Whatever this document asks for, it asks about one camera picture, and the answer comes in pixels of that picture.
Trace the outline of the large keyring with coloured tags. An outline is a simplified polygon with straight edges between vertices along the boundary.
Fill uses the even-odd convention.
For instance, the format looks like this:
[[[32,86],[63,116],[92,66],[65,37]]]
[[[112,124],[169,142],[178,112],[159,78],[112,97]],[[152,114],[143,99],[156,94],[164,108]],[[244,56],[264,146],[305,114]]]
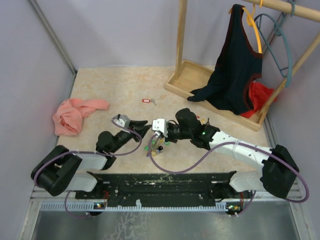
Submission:
[[[155,137],[153,137],[151,140],[151,145],[149,146],[147,144],[144,147],[144,150],[146,151],[146,157],[149,157],[150,155],[154,157],[157,154],[162,153],[165,146],[170,145],[162,133],[155,133]]]

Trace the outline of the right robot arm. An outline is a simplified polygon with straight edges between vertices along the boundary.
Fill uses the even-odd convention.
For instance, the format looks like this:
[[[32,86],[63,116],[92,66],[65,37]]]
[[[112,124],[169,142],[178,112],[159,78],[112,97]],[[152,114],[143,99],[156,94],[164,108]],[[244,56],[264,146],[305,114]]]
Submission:
[[[235,198],[249,190],[266,191],[280,199],[288,197],[299,168],[286,147],[263,147],[235,138],[209,122],[201,123],[189,108],[179,110],[175,118],[165,123],[166,141],[190,140],[198,148],[228,155],[254,168],[232,175],[223,185],[227,197]]]

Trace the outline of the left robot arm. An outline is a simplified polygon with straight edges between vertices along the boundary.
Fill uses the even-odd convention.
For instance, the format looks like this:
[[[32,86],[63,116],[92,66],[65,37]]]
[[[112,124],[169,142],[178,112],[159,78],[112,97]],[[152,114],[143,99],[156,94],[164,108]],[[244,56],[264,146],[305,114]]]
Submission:
[[[64,191],[84,191],[97,199],[103,195],[104,186],[87,172],[76,177],[79,170],[107,170],[117,157],[134,153],[152,127],[147,120],[135,121],[124,115],[115,116],[111,122],[119,127],[116,135],[103,131],[98,135],[95,151],[69,150],[57,145],[31,172],[34,184],[55,197]]]

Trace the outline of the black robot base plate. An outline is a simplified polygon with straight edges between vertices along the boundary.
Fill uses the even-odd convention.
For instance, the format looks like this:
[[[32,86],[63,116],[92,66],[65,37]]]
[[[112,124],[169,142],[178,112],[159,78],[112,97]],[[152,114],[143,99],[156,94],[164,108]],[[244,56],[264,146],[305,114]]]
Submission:
[[[92,174],[97,184],[90,192],[77,190],[77,200],[98,200],[97,210],[221,211],[239,214],[253,192],[238,192],[227,173],[108,173]]]

